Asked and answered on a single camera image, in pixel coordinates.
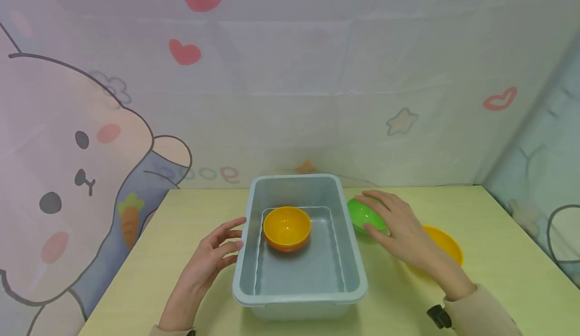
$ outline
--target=hand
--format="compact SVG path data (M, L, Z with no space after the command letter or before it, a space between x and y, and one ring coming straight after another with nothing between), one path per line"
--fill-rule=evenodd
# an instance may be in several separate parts
M408 203L388 192L371 190L362 193L364 196L355 198L371 207L385 221L390 235L379 232L371 224L365 224L364 228L387 252L431 275L452 301L467 297L476 290L459 264L423 230Z
M167 332L192 328L195 315L207 290L224 268L236 263L238 256L231 255L243 246L241 230L232 230L246 222L237 218L218 226L199 242L193 256L183 269L159 321L159 329Z

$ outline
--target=bunny eye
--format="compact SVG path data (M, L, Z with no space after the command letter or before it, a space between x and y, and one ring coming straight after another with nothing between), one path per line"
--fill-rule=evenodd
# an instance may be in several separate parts
M77 133L74 134L74 139L77 141L77 146L83 150L89 146L89 137L81 130L77 130Z
M38 204L40 210L45 214L56 214L62 208L62 202L60 201L60 196L56 192L47 192L40 198L40 203Z

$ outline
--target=green bowl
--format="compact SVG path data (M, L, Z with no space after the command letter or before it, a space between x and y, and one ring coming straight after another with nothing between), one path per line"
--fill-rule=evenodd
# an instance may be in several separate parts
M363 228L363 225L367 223L373 225L378 230L385 230L387 228L385 221L383 221L379 214L375 213L373 209L359 202L357 199L352 198L348 200L346 205L348 206L348 213L350 213L352 226L354 226L354 229L358 232L368 234L369 232Z

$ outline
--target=person's left hand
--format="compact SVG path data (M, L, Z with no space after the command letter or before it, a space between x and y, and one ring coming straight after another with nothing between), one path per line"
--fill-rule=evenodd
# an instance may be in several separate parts
M221 224L199 242L169 296L159 329L173 332L192 327L199 305L219 272L238 259L237 255L230 254L242 248L242 241L225 241L240 238L242 231L232 229L244 222L245 218L237 218Z

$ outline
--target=wall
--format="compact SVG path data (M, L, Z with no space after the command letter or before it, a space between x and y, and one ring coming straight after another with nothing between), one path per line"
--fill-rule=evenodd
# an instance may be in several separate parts
M580 287L580 39L485 187Z
M74 335L171 188L483 178L579 1L0 0L0 334Z

